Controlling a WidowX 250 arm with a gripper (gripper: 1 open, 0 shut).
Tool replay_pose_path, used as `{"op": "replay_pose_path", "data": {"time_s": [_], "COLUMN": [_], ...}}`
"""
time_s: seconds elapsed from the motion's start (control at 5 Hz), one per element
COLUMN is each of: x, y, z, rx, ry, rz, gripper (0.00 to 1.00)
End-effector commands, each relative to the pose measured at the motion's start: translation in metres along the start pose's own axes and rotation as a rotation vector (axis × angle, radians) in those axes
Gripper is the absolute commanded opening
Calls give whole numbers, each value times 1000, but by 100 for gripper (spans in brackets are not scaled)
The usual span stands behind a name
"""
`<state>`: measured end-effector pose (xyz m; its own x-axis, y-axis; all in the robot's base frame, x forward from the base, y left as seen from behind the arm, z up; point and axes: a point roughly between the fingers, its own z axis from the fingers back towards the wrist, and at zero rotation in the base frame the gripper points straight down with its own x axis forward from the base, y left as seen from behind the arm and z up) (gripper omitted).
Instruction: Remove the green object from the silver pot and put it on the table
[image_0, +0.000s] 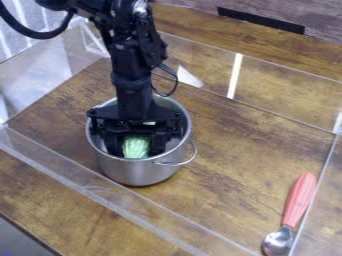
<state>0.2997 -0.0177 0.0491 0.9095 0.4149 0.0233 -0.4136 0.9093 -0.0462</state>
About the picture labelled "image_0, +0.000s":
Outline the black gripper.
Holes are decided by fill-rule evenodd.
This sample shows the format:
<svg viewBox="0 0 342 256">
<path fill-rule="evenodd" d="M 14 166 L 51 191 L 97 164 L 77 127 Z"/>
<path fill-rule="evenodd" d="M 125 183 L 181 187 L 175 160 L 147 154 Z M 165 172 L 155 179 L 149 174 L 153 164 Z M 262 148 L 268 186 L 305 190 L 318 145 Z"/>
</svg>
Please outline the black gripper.
<svg viewBox="0 0 342 256">
<path fill-rule="evenodd" d="M 166 100 L 154 95 L 150 78 L 118 81 L 114 101 L 87 111 L 95 148 L 123 158 L 125 137 L 139 136 L 151 139 L 151 156 L 174 149 L 182 136 L 182 120 L 181 112 L 167 106 Z"/>
</svg>

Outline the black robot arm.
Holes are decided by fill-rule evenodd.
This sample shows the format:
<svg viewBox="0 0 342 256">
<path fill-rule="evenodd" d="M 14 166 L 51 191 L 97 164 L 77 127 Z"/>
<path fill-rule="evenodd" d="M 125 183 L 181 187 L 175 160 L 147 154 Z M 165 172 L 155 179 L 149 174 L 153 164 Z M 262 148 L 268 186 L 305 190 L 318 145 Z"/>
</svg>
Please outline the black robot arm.
<svg viewBox="0 0 342 256">
<path fill-rule="evenodd" d="M 73 11 L 93 20 L 111 56 L 111 81 L 117 104 L 87 111 L 90 132 L 103 140 L 107 152 L 125 155 L 131 138 L 147 141 L 147 154 L 166 151 L 167 142 L 182 135 L 181 115 L 158 104 L 163 94 L 153 85 L 153 70 L 165 65 L 167 44 L 154 24 L 147 0 L 35 0 L 54 11 Z"/>
</svg>

